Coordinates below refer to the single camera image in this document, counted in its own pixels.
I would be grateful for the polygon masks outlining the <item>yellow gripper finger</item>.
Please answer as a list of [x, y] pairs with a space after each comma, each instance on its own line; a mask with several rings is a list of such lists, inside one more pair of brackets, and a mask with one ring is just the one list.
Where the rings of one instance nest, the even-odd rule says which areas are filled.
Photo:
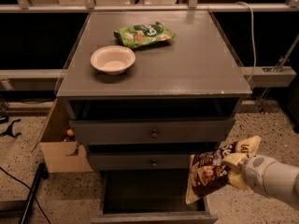
[[228, 183], [236, 189], [240, 189], [240, 190], [248, 189], [248, 186], [242, 174], [240, 174], [239, 172], [230, 171], [228, 174]]
[[249, 160], [245, 153], [231, 153], [222, 159], [224, 165], [228, 165], [232, 170], [239, 172], [241, 166]]

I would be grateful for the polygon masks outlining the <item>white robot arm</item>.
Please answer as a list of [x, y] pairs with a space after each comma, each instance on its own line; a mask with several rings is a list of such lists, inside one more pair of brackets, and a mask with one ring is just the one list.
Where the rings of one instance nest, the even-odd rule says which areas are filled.
[[222, 163], [232, 171], [229, 183], [236, 189], [250, 188], [267, 198], [279, 200], [299, 210], [299, 168], [274, 158], [233, 153]]

